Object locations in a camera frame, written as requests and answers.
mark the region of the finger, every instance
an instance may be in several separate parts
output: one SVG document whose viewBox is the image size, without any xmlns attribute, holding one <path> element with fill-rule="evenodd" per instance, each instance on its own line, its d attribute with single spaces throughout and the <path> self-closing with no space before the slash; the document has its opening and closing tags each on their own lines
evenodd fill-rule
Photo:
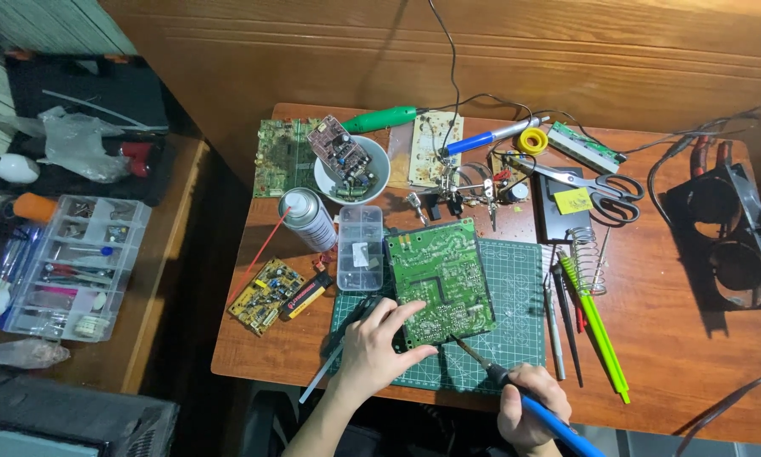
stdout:
<svg viewBox="0 0 761 457">
<path fill-rule="evenodd" d="M 383 321 L 383 324 L 381 324 L 380 327 L 384 330 L 384 332 L 394 334 L 403 325 L 403 323 L 406 322 L 406 319 L 410 318 L 425 306 L 426 302 L 422 300 L 414 300 L 406 303 L 403 306 L 398 306 L 397 309 L 392 311 L 392 314 L 390 314 L 389 317 Z"/>
<path fill-rule="evenodd" d="M 526 387 L 537 399 L 552 410 L 562 421 L 569 422 L 572 407 L 567 401 L 567 394 L 558 381 L 549 375 L 544 367 L 533 367 L 528 364 L 519 366 L 508 373 L 515 384 Z"/>
<path fill-rule="evenodd" d="M 369 316 L 364 319 L 364 325 L 369 328 L 377 328 L 390 311 L 397 308 L 397 302 L 390 298 L 384 298 L 375 306 Z"/>
<path fill-rule="evenodd" d="M 508 384 L 502 388 L 499 399 L 499 416 L 496 418 L 499 433 L 502 436 L 516 431 L 518 421 L 522 420 L 522 399 L 515 385 Z"/>
<path fill-rule="evenodd" d="M 436 347 L 430 344 L 424 344 L 423 346 L 418 346 L 414 349 L 407 350 L 406 352 L 400 354 L 397 359 L 403 366 L 403 371 L 406 371 L 411 366 L 420 363 L 424 358 L 429 357 L 430 355 L 435 355 L 437 352 L 438 351 Z"/>
</svg>

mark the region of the spray can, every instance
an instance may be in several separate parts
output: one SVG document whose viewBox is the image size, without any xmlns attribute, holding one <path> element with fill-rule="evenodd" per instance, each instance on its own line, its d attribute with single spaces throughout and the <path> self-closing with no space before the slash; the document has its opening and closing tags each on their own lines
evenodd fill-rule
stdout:
<svg viewBox="0 0 761 457">
<path fill-rule="evenodd" d="M 304 187 L 288 190 L 279 200 L 279 216 L 287 211 L 288 206 L 290 211 L 282 223 L 302 238 L 310 249 L 324 252 L 335 245 L 337 236 L 333 218 L 327 213 L 324 203 L 315 192 Z"/>
</svg>

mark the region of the black scissors handle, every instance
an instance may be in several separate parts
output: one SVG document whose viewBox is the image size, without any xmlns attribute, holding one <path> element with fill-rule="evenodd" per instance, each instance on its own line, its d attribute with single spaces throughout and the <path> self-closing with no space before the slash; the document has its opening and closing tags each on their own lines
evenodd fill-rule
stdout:
<svg viewBox="0 0 761 457">
<path fill-rule="evenodd" d="M 608 174 L 595 178 L 595 184 L 590 188 L 590 197 L 595 209 L 604 217 L 619 223 L 634 222 L 640 217 L 640 209 L 633 203 L 645 197 L 640 182 L 625 175 Z"/>
</svg>

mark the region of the cutting mat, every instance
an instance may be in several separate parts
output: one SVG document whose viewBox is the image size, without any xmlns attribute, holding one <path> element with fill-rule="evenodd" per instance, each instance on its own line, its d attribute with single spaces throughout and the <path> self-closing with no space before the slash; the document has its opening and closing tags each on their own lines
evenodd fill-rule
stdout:
<svg viewBox="0 0 761 457">
<path fill-rule="evenodd" d="M 545 313 L 541 291 L 541 246 L 484 238 L 479 238 L 479 244 L 485 278 L 494 300 L 497 328 L 465 341 L 482 356 L 504 367 L 509 368 L 522 362 L 544 365 Z M 394 297 L 390 278 L 389 267 L 386 266 L 386 283 L 379 291 L 386 297 Z M 331 330 L 338 328 L 366 295 L 366 292 L 339 290 Z M 334 374 L 340 366 L 339 357 L 329 374 Z M 502 391 L 487 380 L 485 371 L 477 361 L 453 342 L 442 345 L 439 354 L 406 370 L 392 384 L 487 394 Z"/>
</svg>

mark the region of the yellow circuit board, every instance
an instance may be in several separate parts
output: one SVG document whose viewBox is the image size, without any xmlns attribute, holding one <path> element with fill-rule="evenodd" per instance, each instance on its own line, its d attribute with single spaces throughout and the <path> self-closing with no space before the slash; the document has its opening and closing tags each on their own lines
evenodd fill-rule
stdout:
<svg viewBox="0 0 761 457">
<path fill-rule="evenodd" d="M 261 337 L 279 317 L 280 306 L 293 297 L 305 279 L 274 257 L 231 303 L 228 312 Z"/>
</svg>

